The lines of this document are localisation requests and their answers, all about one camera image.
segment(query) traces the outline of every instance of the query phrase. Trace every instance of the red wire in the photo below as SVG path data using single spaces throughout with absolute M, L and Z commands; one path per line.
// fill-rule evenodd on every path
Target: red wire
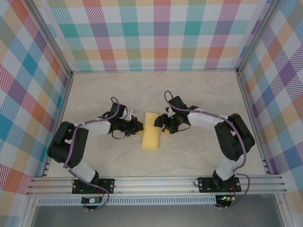
M 233 196 L 236 198 L 236 189 L 233 185 L 231 185 L 231 187 L 233 188 Z

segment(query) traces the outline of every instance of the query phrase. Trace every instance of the table surface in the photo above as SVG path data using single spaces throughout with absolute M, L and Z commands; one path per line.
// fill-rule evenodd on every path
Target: table surface
M 96 119 L 110 110 L 110 97 L 115 96 L 128 110 L 136 109 L 138 120 L 144 122 L 146 112 L 165 112 L 165 90 L 179 95 L 188 106 L 218 115 L 238 113 L 252 132 L 233 71 L 76 74 L 63 121 L 78 124 Z M 123 140 L 111 135 L 95 137 L 87 142 L 84 159 L 100 176 L 107 177 L 212 175 L 223 159 L 214 130 L 191 127 L 174 135 L 161 133 L 158 150 L 142 149 L 142 139 L 143 134 Z M 238 172 L 265 174 L 257 145 Z M 59 176 L 70 174 L 52 160 L 48 177 Z

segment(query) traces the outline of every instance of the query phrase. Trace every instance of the black mounting plate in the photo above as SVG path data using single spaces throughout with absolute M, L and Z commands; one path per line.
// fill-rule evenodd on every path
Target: black mounting plate
M 113 194 L 115 188 L 115 180 L 99 178 L 99 186 L 105 188 L 109 192 L 109 194 Z M 74 180 L 71 193 L 72 194 L 98 194 L 99 189 L 93 186 L 89 186 L 80 180 Z
M 212 177 L 199 177 L 196 179 L 195 184 L 199 186 L 199 192 L 234 192 L 234 189 L 231 185 L 235 188 L 235 192 L 241 192 L 241 185 L 240 180 L 238 177 L 233 177 L 229 185 L 224 187 L 222 190 L 218 190 L 216 185 L 213 183 Z

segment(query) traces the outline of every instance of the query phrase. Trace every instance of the plaid backdrop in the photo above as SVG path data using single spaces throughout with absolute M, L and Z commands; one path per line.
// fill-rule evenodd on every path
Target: plaid backdrop
M 0 226 L 43 167 L 67 76 L 21 0 L 0 1 Z
M 233 69 L 270 0 L 35 2 L 71 67 L 90 71 Z
M 303 0 L 283 1 L 242 76 L 270 163 L 303 226 Z

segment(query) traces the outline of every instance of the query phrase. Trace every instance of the yellow sponge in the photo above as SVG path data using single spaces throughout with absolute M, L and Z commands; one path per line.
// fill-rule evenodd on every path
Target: yellow sponge
M 142 148 L 156 150 L 159 147 L 160 128 L 154 127 L 159 114 L 146 113 Z

